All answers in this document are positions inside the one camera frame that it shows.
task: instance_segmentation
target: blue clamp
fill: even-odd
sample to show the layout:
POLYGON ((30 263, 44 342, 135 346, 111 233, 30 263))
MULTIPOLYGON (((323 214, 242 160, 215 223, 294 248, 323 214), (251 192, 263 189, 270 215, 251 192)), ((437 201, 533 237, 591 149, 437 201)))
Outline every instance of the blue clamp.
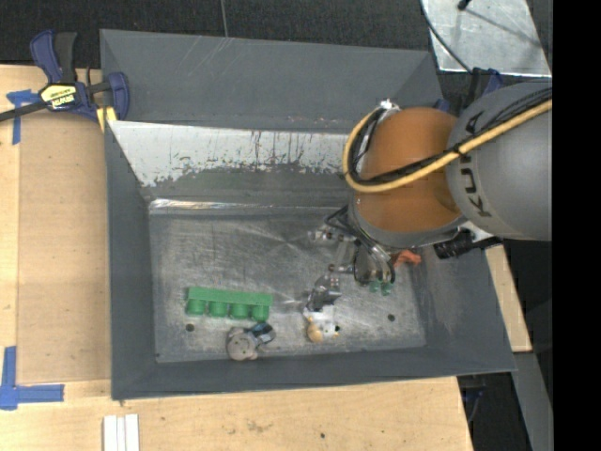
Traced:
POLYGON ((14 411, 19 404, 33 402, 62 402, 65 384, 43 384, 36 386, 16 385, 17 348, 4 349, 2 385, 0 386, 0 410, 14 411))
MULTIPOLYGON (((98 122, 98 105, 90 100, 91 94, 99 86, 85 86, 77 82, 73 68, 73 43, 77 34, 74 32, 55 33, 53 30, 44 30, 37 34, 29 44, 31 56, 36 66, 43 70, 48 79, 48 85, 41 89, 40 96, 44 100, 44 90, 49 87, 60 90, 66 88, 60 84, 74 88, 70 101, 56 105, 48 101, 48 109, 52 112, 70 112, 86 117, 93 122, 98 122)), ((113 72, 108 75, 108 84, 101 85, 102 90, 111 90, 113 108, 120 120, 124 119, 130 106, 129 90, 125 75, 122 72, 113 72)))
MULTIPOLYGON (((19 90, 17 92, 8 92, 7 99, 15 108, 21 107, 26 103, 36 103, 39 101, 39 95, 30 89, 19 90)), ((12 124, 12 145, 21 142, 21 118, 15 117, 12 124)))

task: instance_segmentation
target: wooden board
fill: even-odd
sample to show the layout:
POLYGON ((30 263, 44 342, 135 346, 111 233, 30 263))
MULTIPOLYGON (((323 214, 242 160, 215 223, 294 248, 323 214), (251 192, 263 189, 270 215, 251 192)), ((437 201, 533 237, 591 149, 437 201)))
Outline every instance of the wooden board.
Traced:
POLYGON ((102 417, 130 413, 142 451, 472 449, 453 378, 122 403, 108 394, 108 381, 71 383, 66 403, 1 415, 0 450, 97 451, 102 417))
POLYGON ((498 245, 486 249, 485 252, 509 341, 511 342, 511 349, 514 352, 532 351, 532 342, 505 249, 502 245, 498 245))
MULTIPOLYGON (((2 66, 0 72, 2 96, 27 88, 36 91, 46 83, 36 67, 2 66)), ((98 70, 92 72, 92 79, 100 79, 98 70)), ((11 122, 3 124, 3 135, 11 136, 11 128, 11 122)), ((109 378, 106 185, 100 127, 81 117, 40 111, 22 118, 20 145, 14 147, 8 140, 6 146, 19 152, 17 163, 3 166, 3 173, 10 172, 5 179, 13 179, 6 182, 13 199, 2 208, 11 215, 17 207, 19 212, 17 380, 29 384, 109 378), (14 199, 18 175, 19 200, 14 199)), ((13 254, 3 254, 8 259, 6 264, 3 261, 3 275, 14 279, 16 229, 14 219, 9 223, 7 236, 13 237, 6 244, 14 247, 13 254)), ((14 306, 5 303, 8 295, 3 293, 0 309, 14 306)), ((3 319, 3 327, 13 329, 12 336, 3 339, 7 346, 15 344, 14 316, 12 323, 3 319)))
MULTIPOLYGON (((0 65, 0 112, 12 108, 6 94, 22 84, 22 72, 0 65)), ((17 342, 19 228, 19 147, 12 145, 12 122, 0 123, 0 346, 17 342)))

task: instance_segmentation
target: blue tape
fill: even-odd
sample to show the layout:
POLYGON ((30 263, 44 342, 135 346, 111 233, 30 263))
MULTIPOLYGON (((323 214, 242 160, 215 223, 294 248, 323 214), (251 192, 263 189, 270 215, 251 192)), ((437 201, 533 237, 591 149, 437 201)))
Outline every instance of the blue tape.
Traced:
MULTIPOLYGON (((27 89, 8 92, 7 99, 17 108, 25 103, 36 103, 39 101, 39 96, 37 93, 27 89)), ((12 122, 12 145, 19 144, 19 142, 21 142, 21 118, 15 117, 12 122)))
POLYGON ((440 110, 441 112, 449 112, 451 108, 451 103, 446 101, 445 99, 438 99, 434 104, 434 108, 440 110))
POLYGON ((32 402, 61 402, 64 400, 64 384, 18 386, 16 384, 17 347, 4 349, 2 385, 0 386, 0 410, 14 411, 19 404, 32 402))

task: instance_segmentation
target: green plastic block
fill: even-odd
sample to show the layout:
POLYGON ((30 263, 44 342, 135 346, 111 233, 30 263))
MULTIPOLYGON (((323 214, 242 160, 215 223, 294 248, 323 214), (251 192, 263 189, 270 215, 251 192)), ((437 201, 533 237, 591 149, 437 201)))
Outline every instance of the green plastic block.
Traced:
POLYGON ((224 318, 227 316, 227 303, 208 303, 208 313, 214 318, 224 318))
POLYGON ((230 316, 232 319, 247 319, 249 315, 258 322, 267 320, 273 296, 261 292, 239 292, 214 288, 188 288, 186 313, 200 316, 208 313, 215 318, 230 316))
POLYGON ((205 314, 205 307, 207 306, 206 301, 199 299, 189 299, 186 303, 186 314, 191 316, 202 316, 205 314))
POLYGON ((386 284, 382 284, 382 296, 388 296, 393 292, 394 284, 391 282, 387 282, 386 284))
POLYGON ((250 310, 248 304, 233 303, 229 308, 229 315, 233 319, 247 319, 250 310))

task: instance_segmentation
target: black floor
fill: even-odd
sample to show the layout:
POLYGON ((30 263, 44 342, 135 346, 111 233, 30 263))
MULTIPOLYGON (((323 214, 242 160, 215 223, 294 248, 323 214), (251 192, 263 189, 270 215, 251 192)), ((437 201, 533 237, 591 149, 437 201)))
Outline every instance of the black floor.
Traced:
MULTIPOLYGON (((553 0, 527 1, 552 69, 553 0)), ((431 49, 419 0, 0 0, 0 62, 30 63, 29 40, 47 28, 78 32, 75 64, 92 68, 100 66, 101 28, 431 49)), ((439 81, 455 104, 470 84, 466 74, 441 74, 439 81)), ((551 245, 508 241, 505 248, 552 399, 551 245)), ((479 385, 471 423, 476 451, 530 449, 511 377, 487 376, 479 385)))

